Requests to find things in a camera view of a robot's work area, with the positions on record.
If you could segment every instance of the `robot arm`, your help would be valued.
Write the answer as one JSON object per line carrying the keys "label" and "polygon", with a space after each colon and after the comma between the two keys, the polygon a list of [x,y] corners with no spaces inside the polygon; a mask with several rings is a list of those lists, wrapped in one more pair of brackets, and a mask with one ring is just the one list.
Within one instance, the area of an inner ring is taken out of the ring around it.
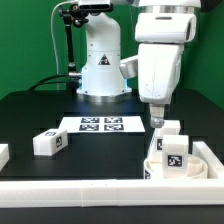
{"label": "robot arm", "polygon": [[71,4],[69,10],[63,11],[65,15],[68,14],[70,24],[76,28],[84,26],[86,30],[87,61],[81,69],[81,86],[76,91],[78,98],[93,102],[115,102],[126,98],[131,89],[119,70],[120,26],[105,12],[113,11],[113,5],[128,2],[126,0],[68,2]]}
{"label": "robot arm", "polygon": [[135,39],[140,42],[138,69],[136,59],[122,61],[124,77],[132,69],[138,70],[140,99],[149,103],[151,126],[164,124],[164,108],[171,101],[179,78],[184,43],[193,40],[196,33],[194,9],[200,8],[200,0],[140,0],[129,1],[141,7],[136,25]]}

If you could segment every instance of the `black cable hose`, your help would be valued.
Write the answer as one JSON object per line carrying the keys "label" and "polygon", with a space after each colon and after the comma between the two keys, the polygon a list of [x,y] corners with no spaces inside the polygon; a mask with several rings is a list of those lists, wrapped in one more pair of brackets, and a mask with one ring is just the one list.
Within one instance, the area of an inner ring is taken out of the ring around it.
{"label": "black cable hose", "polygon": [[52,75],[52,76],[49,76],[49,77],[47,77],[47,78],[44,78],[44,79],[40,80],[38,83],[43,83],[43,82],[46,82],[46,81],[48,81],[48,80],[51,80],[51,79],[57,79],[57,78],[61,78],[61,77],[69,77],[69,75],[68,75],[68,74]]}
{"label": "black cable hose", "polygon": [[38,86],[43,85],[51,85],[51,84],[60,84],[60,83],[67,83],[68,81],[59,81],[59,82],[44,82],[44,83],[37,83],[34,86],[30,87],[28,91],[34,91]]}

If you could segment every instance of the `white paper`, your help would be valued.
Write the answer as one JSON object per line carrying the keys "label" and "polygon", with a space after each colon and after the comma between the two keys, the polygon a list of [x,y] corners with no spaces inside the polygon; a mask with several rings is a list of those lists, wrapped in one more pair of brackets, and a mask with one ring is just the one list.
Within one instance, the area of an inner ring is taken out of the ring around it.
{"label": "white paper", "polygon": [[67,129],[68,133],[145,132],[139,116],[64,117],[59,129]]}

